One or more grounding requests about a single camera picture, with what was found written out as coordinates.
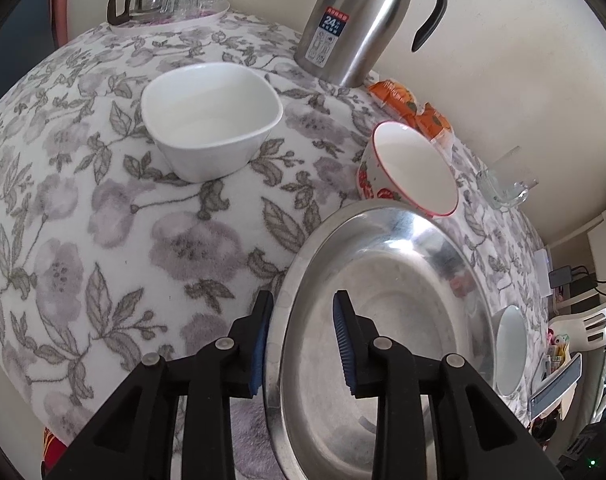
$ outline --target white bowl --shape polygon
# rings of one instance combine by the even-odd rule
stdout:
[[[448,163],[420,132],[395,121],[375,128],[357,172],[362,198],[391,198],[431,217],[458,206],[458,188]]]
[[[496,389],[511,396],[523,377],[528,357],[528,332],[516,305],[510,305],[492,316],[496,335]]]
[[[240,170],[283,115],[274,88],[235,63],[202,63],[167,72],[141,96],[148,132],[187,182]]]

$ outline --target red rim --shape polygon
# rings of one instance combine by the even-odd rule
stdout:
[[[385,169],[385,166],[383,165],[383,161],[379,157],[379,152],[377,151],[377,143],[376,143],[375,136],[376,136],[377,130],[379,129],[379,126],[381,126],[382,124],[387,124],[387,123],[400,124],[401,126],[404,126],[406,128],[409,128],[410,130],[413,130],[414,132],[416,132],[416,134],[420,135],[423,139],[425,139],[425,137],[423,137],[422,133],[420,133],[417,130],[414,130],[414,128],[412,128],[411,126],[408,126],[407,124],[399,123],[398,121],[381,121],[379,124],[377,124],[376,126],[374,126],[374,129],[372,130],[372,149],[374,151],[374,156],[377,158],[377,161],[379,162],[379,167],[381,167],[381,170],[383,171],[383,173],[385,173],[385,176],[387,176],[388,179],[389,179],[389,181],[392,184],[395,185],[395,187],[398,189],[399,193],[403,196],[404,199],[406,199],[408,202],[411,202],[412,205],[414,205],[415,207],[417,207],[421,211],[424,211],[425,213],[427,213],[430,216],[439,216],[439,217],[450,216],[452,213],[454,213],[454,211],[456,211],[456,208],[458,207],[459,196],[458,196],[458,189],[456,188],[456,180],[454,179],[454,175],[452,175],[451,171],[449,171],[449,165],[448,165],[448,163],[445,161],[445,159],[443,158],[443,156],[439,153],[439,157],[443,158],[443,162],[445,162],[446,166],[448,166],[449,176],[451,176],[452,184],[454,185],[454,189],[456,189],[456,204],[454,205],[454,209],[452,209],[452,211],[450,211],[449,213],[445,213],[445,214],[443,214],[443,213],[435,213],[434,211],[430,211],[429,209],[426,209],[426,208],[420,206],[418,203],[416,203],[416,201],[414,201],[413,199],[411,199],[407,195],[407,193],[404,192],[403,188],[397,184],[397,182],[392,178],[392,176]]]

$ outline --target white plate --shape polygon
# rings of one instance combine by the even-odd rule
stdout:
[[[496,390],[511,396],[518,388],[528,357],[528,332],[519,307],[510,305],[495,315]]]

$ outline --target white square bowl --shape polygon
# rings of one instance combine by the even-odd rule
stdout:
[[[141,115],[174,173],[196,183],[243,168],[281,120],[283,104],[254,70],[202,63],[154,79]]]

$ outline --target orange snack package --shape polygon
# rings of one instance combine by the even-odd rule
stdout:
[[[443,130],[452,131],[448,120],[429,103],[419,113],[416,98],[400,83],[387,79],[374,83],[368,90],[388,115],[419,130],[430,140]]]

